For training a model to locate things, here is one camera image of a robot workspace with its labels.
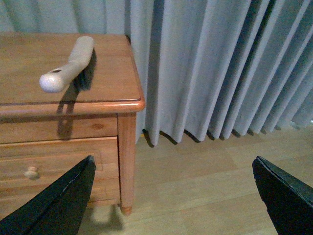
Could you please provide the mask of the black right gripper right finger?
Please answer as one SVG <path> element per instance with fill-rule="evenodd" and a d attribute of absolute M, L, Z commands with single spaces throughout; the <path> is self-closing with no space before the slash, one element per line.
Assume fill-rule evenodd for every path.
<path fill-rule="evenodd" d="M 253 175 L 262 201 L 279 235 L 313 233 L 313 188 L 258 156 Z"/>

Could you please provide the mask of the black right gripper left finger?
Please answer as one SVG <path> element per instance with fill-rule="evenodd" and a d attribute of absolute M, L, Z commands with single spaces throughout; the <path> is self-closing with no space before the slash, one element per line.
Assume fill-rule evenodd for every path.
<path fill-rule="evenodd" d="M 95 177 L 89 155 L 42 192 L 0 221 L 2 235 L 76 235 Z"/>

